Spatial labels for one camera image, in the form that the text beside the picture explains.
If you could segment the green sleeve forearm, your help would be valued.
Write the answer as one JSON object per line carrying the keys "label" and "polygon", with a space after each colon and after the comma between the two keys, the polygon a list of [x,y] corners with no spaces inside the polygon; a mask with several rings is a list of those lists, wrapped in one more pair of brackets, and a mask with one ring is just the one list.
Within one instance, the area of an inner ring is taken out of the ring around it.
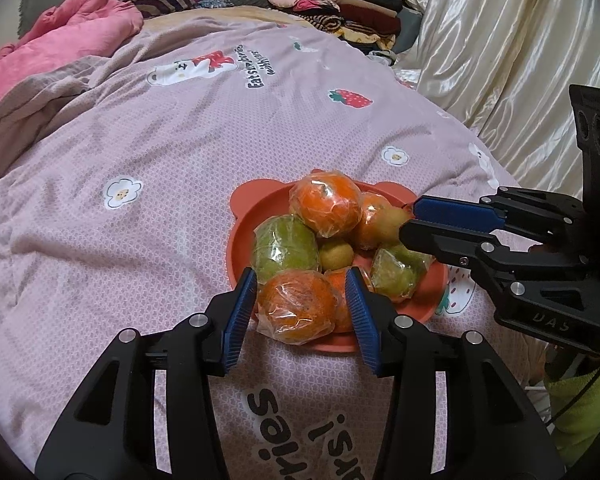
{"label": "green sleeve forearm", "polygon": [[600,433],[600,365],[580,375],[551,378],[544,385],[550,396],[553,441],[567,466],[573,466]]}

